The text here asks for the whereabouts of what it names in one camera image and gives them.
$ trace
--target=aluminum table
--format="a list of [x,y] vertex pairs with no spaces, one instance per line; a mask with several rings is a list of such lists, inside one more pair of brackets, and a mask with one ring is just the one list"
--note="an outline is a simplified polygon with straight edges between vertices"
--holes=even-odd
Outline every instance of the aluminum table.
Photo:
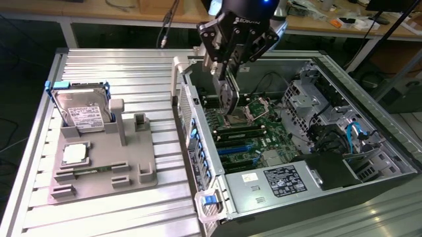
[[[3,217],[1,237],[202,235],[170,102],[176,55],[195,55],[195,51],[71,49],[56,54],[49,81],[107,80],[112,98],[125,102],[123,118],[143,112],[151,119],[159,184],[143,191],[47,205],[61,118],[44,94]],[[362,205],[256,236],[421,236],[421,182],[419,176]]]

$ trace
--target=hard drive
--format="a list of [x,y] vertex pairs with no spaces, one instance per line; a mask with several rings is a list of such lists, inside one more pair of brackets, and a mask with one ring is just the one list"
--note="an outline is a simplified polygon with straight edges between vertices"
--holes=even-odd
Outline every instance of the hard drive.
[[75,126],[79,132],[104,130],[104,123],[113,122],[108,109],[108,83],[71,84],[56,82],[51,97],[59,108],[64,126]]

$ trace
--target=wooden desk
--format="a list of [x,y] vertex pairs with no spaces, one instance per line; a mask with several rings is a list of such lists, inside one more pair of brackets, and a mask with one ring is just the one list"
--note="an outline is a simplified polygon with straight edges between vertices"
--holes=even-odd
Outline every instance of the wooden desk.
[[[124,12],[117,8],[108,6],[105,0],[85,0],[84,3],[65,2],[63,6],[63,15],[141,21],[163,20],[163,15],[141,14],[136,0],[124,1],[124,4],[127,4],[127,2],[131,2],[131,4],[136,6],[136,8],[128,8],[129,12]],[[180,16],[175,16],[174,22],[196,24],[202,21],[214,19],[214,17],[208,15],[200,0],[186,0],[183,7],[186,13]]]
[[[131,0],[132,4],[137,6],[137,1]],[[311,0],[319,9],[320,3]],[[366,15],[365,8],[358,4],[352,4],[346,0],[335,0],[335,4],[344,9],[356,12],[361,11]],[[186,13],[174,18],[174,27],[178,28],[195,28],[196,23],[210,21],[214,19],[208,15],[200,0],[184,1]],[[328,19],[336,18],[335,12],[323,12]],[[72,23],[88,24],[111,24],[111,25],[131,25],[131,26],[162,26],[163,15],[141,14],[139,7],[131,8],[124,12],[115,7],[105,4],[105,0],[85,0],[84,3],[65,2],[64,0],[0,0],[0,14],[4,17],[23,20],[41,20],[55,21],[60,24],[65,42],[69,48],[77,47],[77,41],[72,30]],[[358,57],[347,69],[354,70],[369,51],[373,49],[382,35],[387,32],[395,18],[387,17],[390,20],[389,25],[381,25],[377,31],[369,34],[370,41],[365,45]],[[366,31],[359,31],[355,28],[338,29],[327,21],[314,20],[311,17],[287,17],[288,26],[287,34],[298,35],[316,35],[332,36],[343,38],[362,38]],[[422,37],[417,36],[403,27],[399,27],[393,33],[390,40],[422,41]]]

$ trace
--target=motherboard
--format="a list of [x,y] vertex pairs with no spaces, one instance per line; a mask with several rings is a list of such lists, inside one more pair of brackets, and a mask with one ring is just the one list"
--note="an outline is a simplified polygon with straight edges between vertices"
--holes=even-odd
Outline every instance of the motherboard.
[[230,115],[208,99],[204,112],[226,174],[286,164],[299,155],[267,97],[243,98]]

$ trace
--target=hard drive label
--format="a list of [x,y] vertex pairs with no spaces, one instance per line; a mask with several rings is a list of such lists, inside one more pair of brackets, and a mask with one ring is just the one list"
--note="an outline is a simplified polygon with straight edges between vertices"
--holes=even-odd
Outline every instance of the hard drive label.
[[295,166],[290,165],[276,169],[268,169],[263,173],[272,193],[278,198],[307,191]]
[[103,127],[103,117],[99,106],[68,108],[77,129]]

